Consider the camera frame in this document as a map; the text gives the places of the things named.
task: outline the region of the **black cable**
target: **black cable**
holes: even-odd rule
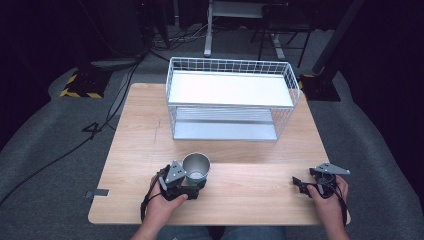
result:
[[[122,96],[122,99],[121,99],[121,103],[124,101],[124,99],[125,99],[125,96],[126,96],[126,94],[127,94],[127,91],[128,91],[128,86],[130,85],[130,82],[131,82],[131,78],[132,78],[132,75],[131,75],[131,77],[130,77],[130,73],[131,73],[131,71],[135,71],[135,69],[134,69],[134,67],[128,72],[128,74],[127,74],[127,80],[126,80],[126,82],[119,88],[119,91],[118,91],[118,93],[116,94],[116,96],[115,96],[115,99],[113,100],[113,103],[110,105],[110,107],[109,107],[109,110],[108,110],[108,112],[107,112],[107,115],[106,115],[106,122],[107,122],[107,125],[111,128],[111,129],[113,129],[114,131],[116,131],[116,128],[114,128],[114,127],[112,127],[110,124],[109,124],[109,122],[107,121],[107,119],[109,118],[109,116],[110,116],[110,111],[112,110],[112,107],[113,107],[113,104],[115,103],[115,101],[116,101],[116,99],[118,98],[118,96],[119,96],[119,94],[121,93],[121,91],[122,91],[122,89],[124,89],[124,87],[127,87],[126,88],[126,92],[124,93],[124,95]]]
[[[104,37],[102,36],[102,34],[100,33],[98,27],[96,26],[93,18],[90,16],[90,14],[88,13],[87,8],[84,6],[84,4],[81,2],[81,0],[78,1],[79,4],[81,5],[82,9],[84,10],[85,15],[87,16],[87,18],[90,20],[90,23],[93,25],[94,29],[96,30],[97,34],[99,35],[100,39],[102,40],[102,42],[115,54],[122,56],[122,57],[129,57],[129,58],[138,58],[139,56],[135,55],[135,56],[130,56],[130,55],[125,55],[120,53],[119,51],[116,51],[113,47],[111,47],[107,41],[104,39]]]
[[[135,69],[137,69],[137,67],[140,65],[141,63],[141,59],[137,62],[137,64],[131,68],[130,70],[130,77],[129,79],[132,78],[132,76],[134,75]],[[115,109],[115,111],[112,113],[112,115],[106,119],[105,123],[103,123],[103,125],[97,129],[95,132],[93,132],[91,134],[91,136],[87,137],[84,141],[82,141],[80,144],[78,144],[77,146],[75,146],[74,148],[72,148],[71,150],[69,150],[68,152],[66,152],[65,154],[63,154],[62,156],[56,158],[55,160],[49,162],[48,164],[44,165],[43,167],[41,167],[40,169],[38,169],[37,171],[33,172],[31,175],[29,175],[28,177],[26,177],[24,180],[22,180],[21,182],[19,182],[12,190],[10,190],[6,196],[4,196],[2,198],[2,200],[0,201],[0,207],[3,205],[3,203],[17,190],[19,189],[20,186],[22,186],[24,183],[26,183],[27,181],[29,181],[31,178],[33,178],[34,176],[36,176],[37,174],[39,174],[40,172],[42,172],[44,169],[50,167],[51,165],[57,163],[58,161],[60,161],[61,159],[67,157],[69,154],[75,152],[77,149],[79,149],[81,146],[83,146],[84,144],[86,144],[90,139],[92,139],[95,135],[97,135],[99,132],[101,132],[101,130],[109,123],[109,121],[116,115],[116,113],[118,112],[118,109],[121,107],[124,99],[125,99],[125,95],[128,92],[130,84],[127,84],[126,90],[125,90],[125,94],[124,97],[121,99],[121,102],[119,103],[118,107]]]
[[[150,50],[150,53],[152,53],[155,57],[157,57],[157,58],[160,58],[160,59],[162,59],[162,60],[164,60],[164,61],[166,61],[166,62],[170,62],[170,60],[169,59],[167,59],[167,58],[165,58],[165,57],[162,57],[161,55],[159,55],[159,54],[157,54],[157,53],[155,53],[155,52],[153,52],[152,50]]]

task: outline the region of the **human hand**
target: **human hand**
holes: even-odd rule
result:
[[[346,203],[349,185],[338,175],[336,176],[336,183],[340,188],[337,188],[336,191]],[[327,231],[328,239],[349,239],[344,228],[342,210],[337,195],[333,194],[331,197],[324,199],[314,186],[308,185],[308,190],[315,202],[318,217]]]
[[[146,217],[132,239],[155,239],[160,229],[166,225],[173,212],[187,200],[188,195],[183,194],[172,201],[166,200],[160,193],[159,181],[156,181],[149,196]]]

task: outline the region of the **black device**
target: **black device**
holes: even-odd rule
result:
[[[206,185],[206,179],[193,186],[183,186],[182,184],[186,173],[187,172],[176,160],[174,160],[171,165],[166,165],[166,167],[160,169],[159,172],[156,173],[150,185],[150,189],[140,206],[141,221],[143,221],[146,216],[146,208],[149,201],[158,195],[162,195],[168,201],[172,201],[182,194],[187,194],[188,200],[197,199],[199,191]],[[157,181],[159,181],[160,193],[150,196]]]
[[[174,200],[182,194],[188,195],[188,200],[197,199],[200,189],[206,185],[206,179],[199,182],[195,186],[183,186],[186,171],[181,167],[177,161],[173,161],[172,165],[167,165],[161,169],[161,176],[159,176],[160,191],[162,196],[168,200]]]
[[[322,198],[327,199],[333,194],[337,195],[342,210],[343,224],[346,226],[347,205],[343,200],[343,195],[337,192],[336,175],[350,175],[350,171],[337,167],[331,163],[323,163],[315,168],[309,168],[309,173],[314,177],[316,183],[305,183],[300,179],[292,177],[293,184],[299,187],[299,192],[312,197],[308,190],[308,185],[314,186]]]

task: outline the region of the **silver cup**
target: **silver cup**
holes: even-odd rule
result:
[[[183,159],[183,168],[187,172],[187,183],[196,185],[206,180],[211,168],[211,162],[206,155],[194,152]]]

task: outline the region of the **white wire basket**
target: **white wire basket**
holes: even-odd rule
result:
[[[171,58],[174,139],[277,141],[299,101],[287,62]]]

